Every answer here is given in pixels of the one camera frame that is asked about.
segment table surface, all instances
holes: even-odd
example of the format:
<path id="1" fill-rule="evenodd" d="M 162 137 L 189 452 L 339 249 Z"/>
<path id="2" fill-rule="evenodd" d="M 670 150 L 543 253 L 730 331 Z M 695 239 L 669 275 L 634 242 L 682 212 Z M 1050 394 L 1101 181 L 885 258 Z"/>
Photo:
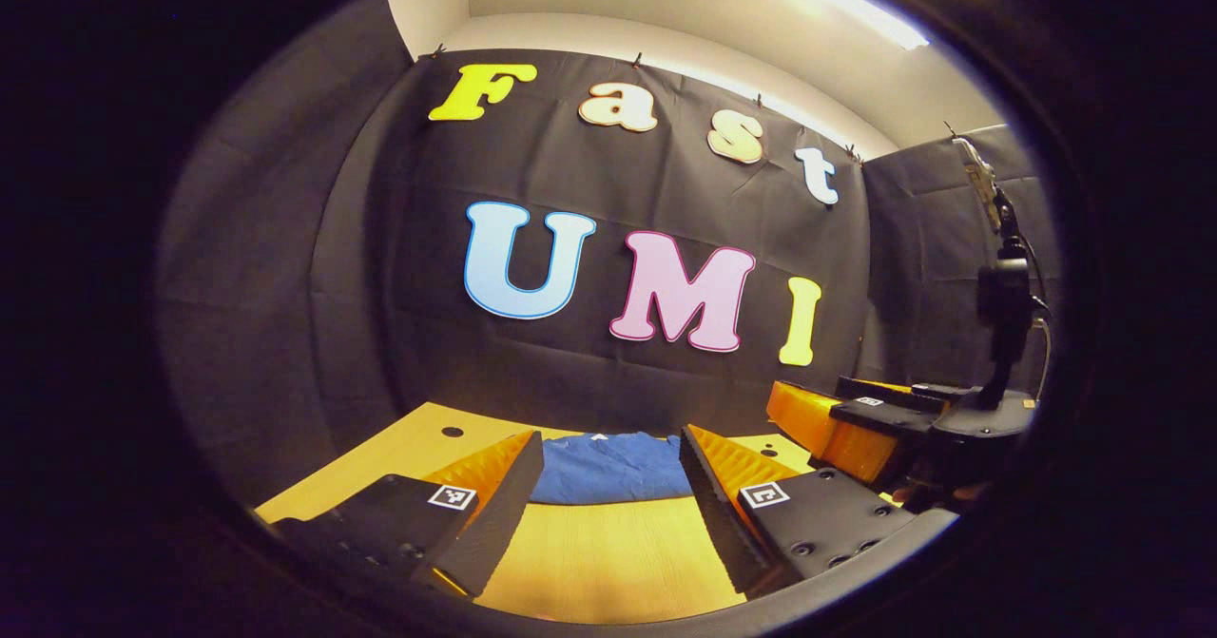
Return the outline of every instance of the table surface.
<path id="1" fill-rule="evenodd" d="M 459 427 L 460 437 L 444 436 Z M 386 474 L 421 479 L 500 440 L 539 430 L 425 403 L 299 483 L 262 504 L 268 522 L 301 520 L 338 505 Z M 778 454 L 800 474 L 808 453 L 778 433 L 733 438 Z M 528 504 L 503 560 L 476 603 L 578 623 L 635 623 L 691 616 L 744 601 L 727 577 L 689 498 L 608 505 Z"/>

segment folded cloth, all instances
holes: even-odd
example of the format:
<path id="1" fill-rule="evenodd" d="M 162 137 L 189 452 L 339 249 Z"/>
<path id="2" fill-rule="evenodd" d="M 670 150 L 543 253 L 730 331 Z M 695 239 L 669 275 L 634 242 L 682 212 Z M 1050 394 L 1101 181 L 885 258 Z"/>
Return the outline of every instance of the folded cloth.
<path id="1" fill-rule="evenodd" d="M 692 494 L 675 436 L 584 433 L 544 441 L 542 452 L 545 465 L 533 503 L 596 505 Z"/>

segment ceiling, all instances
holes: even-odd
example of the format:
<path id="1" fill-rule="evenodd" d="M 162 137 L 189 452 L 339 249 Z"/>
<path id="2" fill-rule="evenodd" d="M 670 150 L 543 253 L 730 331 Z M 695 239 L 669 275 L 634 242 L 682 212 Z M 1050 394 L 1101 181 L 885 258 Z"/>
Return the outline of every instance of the ceiling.
<path id="1" fill-rule="evenodd" d="M 902 149 L 946 136 L 943 121 L 1004 122 L 935 40 L 904 50 L 825 0 L 469 0 L 469 13 L 604 15 L 702 37 L 820 89 Z"/>

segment foam letter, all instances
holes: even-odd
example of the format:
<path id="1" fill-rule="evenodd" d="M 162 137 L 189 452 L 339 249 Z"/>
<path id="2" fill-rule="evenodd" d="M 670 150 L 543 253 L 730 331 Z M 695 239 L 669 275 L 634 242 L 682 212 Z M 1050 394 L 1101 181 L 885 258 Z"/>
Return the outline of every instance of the foam letter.
<path id="1" fill-rule="evenodd" d="M 452 89 L 448 100 L 438 108 L 431 110 L 427 119 L 432 121 L 476 121 L 486 113 L 477 102 L 486 95 L 487 103 L 498 103 L 507 97 L 511 85 L 537 79 L 534 66 L 465 66 L 460 69 L 460 80 Z"/>
<path id="2" fill-rule="evenodd" d="M 803 180 L 812 196 L 825 206 L 836 203 L 837 192 L 829 188 L 829 175 L 836 174 L 832 163 L 824 160 L 819 149 L 800 149 L 795 151 L 795 157 L 803 161 Z"/>
<path id="3" fill-rule="evenodd" d="M 761 123 L 747 114 L 735 111 L 719 111 L 710 121 L 713 129 L 706 135 L 710 150 L 722 157 L 751 164 L 761 160 L 761 142 L 757 136 L 763 133 Z"/>
<path id="4" fill-rule="evenodd" d="M 820 301 L 820 284 L 792 276 L 787 285 L 791 296 L 795 296 L 795 303 L 790 308 L 790 336 L 778 352 L 778 359 L 784 365 L 806 368 L 812 364 L 812 323 L 815 319 L 815 303 Z"/>
<path id="5" fill-rule="evenodd" d="M 579 106 L 579 117 L 591 124 L 621 125 L 630 131 L 650 131 L 660 124 L 660 121 L 651 114 L 655 97 L 647 89 L 608 82 L 596 84 L 589 91 L 596 97 L 583 101 Z"/>
<path id="6" fill-rule="evenodd" d="M 677 242 L 671 236 L 634 231 L 626 237 L 626 245 L 634 252 L 634 276 L 624 312 L 608 325 L 613 336 L 627 341 L 646 341 L 655 336 L 650 321 L 654 301 L 668 343 L 680 338 L 701 310 L 701 323 L 689 332 L 690 346 L 716 353 L 730 353 L 740 347 L 735 321 L 740 315 L 744 279 L 756 267 L 756 258 L 736 248 L 718 248 L 689 281 Z"/>
<path id="7" fill-rule="evenodd" d="M 532 320 L 548 318 L 566 307 L 574 293 L 583 240 L 596 223 L 574 213 L 545 214 L 545 226 L 554 233 L 549 276 L 542 287 L 523 291 L 507 279 L 507 261 L 516 230 L 528 224 L 528 211 L 510 203 L 473 203 L 465 212 L 473 223 L 465 257 L 465 291 L 482 308 L 505 318 Z"/>

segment pink letter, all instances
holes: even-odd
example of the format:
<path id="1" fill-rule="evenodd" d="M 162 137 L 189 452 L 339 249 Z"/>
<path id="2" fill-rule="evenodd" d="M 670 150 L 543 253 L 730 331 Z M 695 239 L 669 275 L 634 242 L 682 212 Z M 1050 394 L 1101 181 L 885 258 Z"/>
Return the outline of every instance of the pink letter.
<path id="1" fill-rule="evenodd" d="M 701 310 L 701 323 L 689 334 L 690 346 L 716 353 L 730 353 L 740 347 L 735 320 L 740 315 L 744 279 L 756 267 L 756 258 L 739 248 L 718 248 L 689 281 L 677 242 L 671 236 L 634 231 L 626 237 L 626 245 L 634 252 L 634 276 L 626 296 L 626 312 L 608 325 L 613 336 L 628 341 L 647 341 L 655 336 L 650 321 L 654 300 L 668 343 L 680 338 Z"/>

